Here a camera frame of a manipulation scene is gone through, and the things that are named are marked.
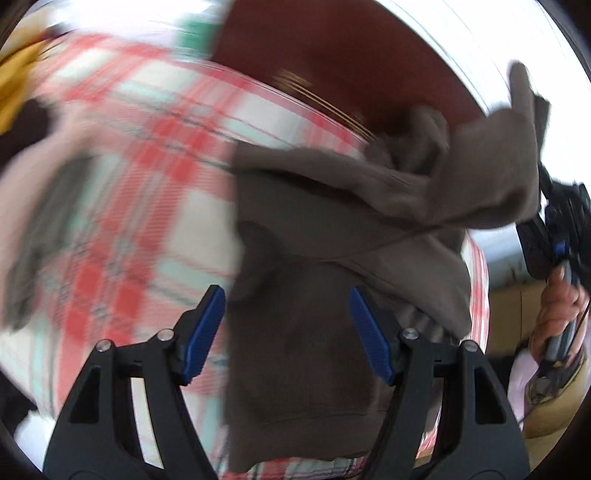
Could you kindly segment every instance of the silver screw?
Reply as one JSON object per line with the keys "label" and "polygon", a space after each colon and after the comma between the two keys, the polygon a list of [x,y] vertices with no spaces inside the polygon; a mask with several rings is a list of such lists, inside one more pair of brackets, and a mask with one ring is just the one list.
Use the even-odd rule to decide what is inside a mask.
{"label": "silver screw", "polygon": [[406,340],[416,340],[418,338],[418,332],[414,328],[405,328],[402,331],[402,336]]}
{"label": "silver screw", "polygon": [[471,353],[475,353],[478,351],[478,344],[473,342],[472,340],[466,340],[463,344],[464,348]]}
{"label": "silver screw", "polygon": [[174,338],[174,330],[171,330],[170,328],[162,329],[156,334],[156,337],[158,337],[158,340],[161,342],[168,342]]}
{"label": "silver screw", "polygon": [[110,340],[99,340],[96,344],[96,349],[99,352],[106,352],[109,348],[111,348],[111,341]]}

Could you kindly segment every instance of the blue rubber pad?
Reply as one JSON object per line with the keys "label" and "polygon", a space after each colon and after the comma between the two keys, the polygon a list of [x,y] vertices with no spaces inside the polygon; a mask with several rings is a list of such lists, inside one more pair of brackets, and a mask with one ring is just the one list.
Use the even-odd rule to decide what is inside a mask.
{"label": "blue rubber pad", "polygon": [[203,364],[212,346],[213,338],[226,309],[226,294],[222,288],[216,290],[207,304],[191,338],[184,358],[183,380],[189,383],[203,370]]}
{"label": "blue rubber pad", "polygon": [[390,365],[389,343],[357,288],[351,290],[349,308],[371,368],[391,385],[394,382],[394,370]]}

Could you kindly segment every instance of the brown cloth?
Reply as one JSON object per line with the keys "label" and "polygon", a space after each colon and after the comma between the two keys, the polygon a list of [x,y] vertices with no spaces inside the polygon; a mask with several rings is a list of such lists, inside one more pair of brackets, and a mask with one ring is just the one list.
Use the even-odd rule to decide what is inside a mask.
{"label": "brown cloth", "polygon": [[403,327],[436,341],[470,331],[466,228],[538,208],[534,97],[511,71],[512,108],[460,127],[415,108],[409,133],[365,161],[239,144],[233,159],[245,251],[229,295],[225,416],[229,468],[284,457],[359,456],[391,391],[371,371],[349,316],[366,284]]}

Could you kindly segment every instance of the red and white checkered cloth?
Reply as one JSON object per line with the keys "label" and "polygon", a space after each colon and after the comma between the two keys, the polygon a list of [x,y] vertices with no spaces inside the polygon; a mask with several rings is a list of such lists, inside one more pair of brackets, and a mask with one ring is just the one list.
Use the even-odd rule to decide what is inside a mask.
{"label": "red and white checkered cloth", "polygon": [[[61,254],[42,273],[30,324],[0,335],[0,364],[56,416],[94,344],[142,342],[193,308],[210,284],[230,287],[240,243],[233,230],[232,142],[307,145],[358,156],[362,140],[306,105],[211,63],[105,35],[68,36],[35,71],[37,93],[83,100],[100,122],[91,180]],[[488,273],[468,238],[470,337],[486,348]],[[224,478],[322,479],[359,473],[363,459],[282,459],[227,472],[222,323],[203,373],[183,390],[214,468]],[[134,383],[147,461],[159,458],[141,382]],[[426,435],[421,452],[432,446]]]}

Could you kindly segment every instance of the gray cloth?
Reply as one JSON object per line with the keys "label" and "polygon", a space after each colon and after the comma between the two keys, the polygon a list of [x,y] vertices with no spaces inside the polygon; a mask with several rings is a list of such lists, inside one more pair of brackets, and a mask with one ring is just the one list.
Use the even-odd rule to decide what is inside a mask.
{"label": "gray cloth", "polygon": [[63,246],[67,226],[89,175],[90,157],[81,155],[62,166],[37,205],[18,258],[7,279],[4,319],[14,330],[24,327],[33,312],[35,286],[42,266]]}
{"label": "gray cloth", "polygon": [[352,287],[366,284],[403,327],[431,340],[470,332],[465,229],[526,220],[538,208],[525,67],[516,64],[510,80],[511,109],[449,138],[440,113],[414,108],[408,132],[369,145],[364,161],[237,146],[245,250],[226,312],[230,470],[371,448],[392,392],[370,370],[349,316]]}

